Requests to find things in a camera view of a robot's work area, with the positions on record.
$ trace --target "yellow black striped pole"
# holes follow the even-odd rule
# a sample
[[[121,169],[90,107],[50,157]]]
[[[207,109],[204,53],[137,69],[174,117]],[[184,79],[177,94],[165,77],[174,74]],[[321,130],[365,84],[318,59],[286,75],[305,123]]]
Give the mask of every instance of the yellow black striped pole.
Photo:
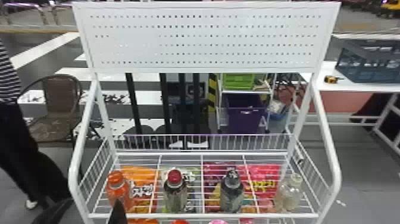
[[[208,74],[208,112],[215,112],[217,104],[217,75]]]

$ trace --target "tape measure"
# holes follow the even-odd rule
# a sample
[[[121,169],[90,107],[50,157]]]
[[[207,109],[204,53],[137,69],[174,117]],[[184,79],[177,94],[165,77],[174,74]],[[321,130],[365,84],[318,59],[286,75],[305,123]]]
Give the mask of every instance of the tape measure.
[[[326,83],[337,83],[339,79],[343,79],[343,78],[334,77],[334,76],[325,76],[324,82],[326,82]]]

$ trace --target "clear plastic bottle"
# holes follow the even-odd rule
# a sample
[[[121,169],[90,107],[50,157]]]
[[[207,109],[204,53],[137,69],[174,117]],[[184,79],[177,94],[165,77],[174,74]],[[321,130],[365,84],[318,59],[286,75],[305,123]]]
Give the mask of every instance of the clear plastic bottle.
[[[220,206],[222,211],[236,213],[244,199],[244,186],[238,171],[229,170],[221,181]]]
[[[164,201],[168,212],[184,212],[188,200],[188,187],[182,174],[177,169],[168,172],[168,178],[164,183]]]
[[[277,212],[294,211],[303,195],[302,182],[303,177],[297,173],[291,174],[290,178],[282,181],[276,191],[274,200]]]

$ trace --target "person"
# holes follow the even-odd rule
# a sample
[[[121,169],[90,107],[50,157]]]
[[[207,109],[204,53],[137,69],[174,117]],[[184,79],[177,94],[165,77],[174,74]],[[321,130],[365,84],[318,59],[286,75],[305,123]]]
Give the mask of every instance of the person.
[[[71,195],[67,179],[57,165],[39,151],[29,132],[17,104],[20,89],[20,79],[0,40],[0,167],[27,195],[26,208],[34,209],[38,201],[45,201],[45,196],[58,202]]]

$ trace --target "white sneaker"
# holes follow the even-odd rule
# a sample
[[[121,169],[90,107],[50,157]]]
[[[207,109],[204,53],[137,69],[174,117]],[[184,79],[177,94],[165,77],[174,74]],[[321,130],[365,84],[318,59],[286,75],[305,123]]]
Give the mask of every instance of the white sneaker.
[[[28,210],[32,210],[32,209],[36,208],[36,206],[38,206],[37,201],[26,200],[26,202],[25,202],[25,208]]]

